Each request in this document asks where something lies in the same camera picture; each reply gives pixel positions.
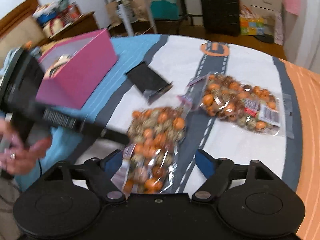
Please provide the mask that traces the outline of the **person's left hand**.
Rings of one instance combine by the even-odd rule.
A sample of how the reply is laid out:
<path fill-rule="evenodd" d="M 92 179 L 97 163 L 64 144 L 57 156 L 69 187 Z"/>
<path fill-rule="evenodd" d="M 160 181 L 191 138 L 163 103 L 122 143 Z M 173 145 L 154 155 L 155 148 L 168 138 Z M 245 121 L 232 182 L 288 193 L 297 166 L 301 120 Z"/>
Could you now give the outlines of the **person's left hand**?
<path fill-rule="evenodd" d="M 24 147 L 22 140 L 14 128 L 1 118 L 1 135 L 13 146 L 1 152 L 1 169 L 11 175 L 28 174 L 40 158 L 46 156 L 46 151 L 52 144 L 52 136 L 38 140 L 30 147 Z"/>

